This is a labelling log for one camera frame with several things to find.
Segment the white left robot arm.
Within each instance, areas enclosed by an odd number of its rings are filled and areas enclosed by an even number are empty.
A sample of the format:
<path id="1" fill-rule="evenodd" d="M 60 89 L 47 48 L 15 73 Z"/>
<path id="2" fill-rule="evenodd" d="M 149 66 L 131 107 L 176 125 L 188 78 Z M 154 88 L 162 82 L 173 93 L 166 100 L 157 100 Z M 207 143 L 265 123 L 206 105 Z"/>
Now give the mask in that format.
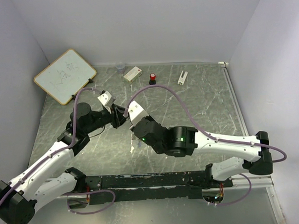
<path id="1" fill-rule="evenodd" d="M 46 182 L 62 164 L 74 158 L 89 143 L 89 134 L 110 124 L 119 128 L 126 121 L 125 108 L 102 105 L 95 112 L 88 103 L 78 103 L 70 114 L 65 131 L 31 167 L 9 182 L 0 180 L 0 219 L 6 224 L 28 224 L 44 205 L 60 195 L 85 191 L 85 174 L 69 168 Z"/>

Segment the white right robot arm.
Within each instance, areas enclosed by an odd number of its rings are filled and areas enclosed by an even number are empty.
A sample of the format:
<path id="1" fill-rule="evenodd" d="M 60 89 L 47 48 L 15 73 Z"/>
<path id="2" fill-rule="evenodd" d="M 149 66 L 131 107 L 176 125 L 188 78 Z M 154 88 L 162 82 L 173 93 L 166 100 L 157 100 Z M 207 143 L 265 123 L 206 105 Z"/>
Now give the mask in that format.
<path id="1" fill-rule="evenodd" d="M 262 147 L 258 135 L 230 136 L 208 134 L 194 127 L 176 126 L 166 128 L 151 116 L 134 119 L 131 131 L 155 153 L 183 158 L 200 153 L 219 153 L 229 159 L 206 166 L 205 184 L 214 188 L 221 181 L 240 173 L 270 175 L 273 160 L 270 151 Z"/>

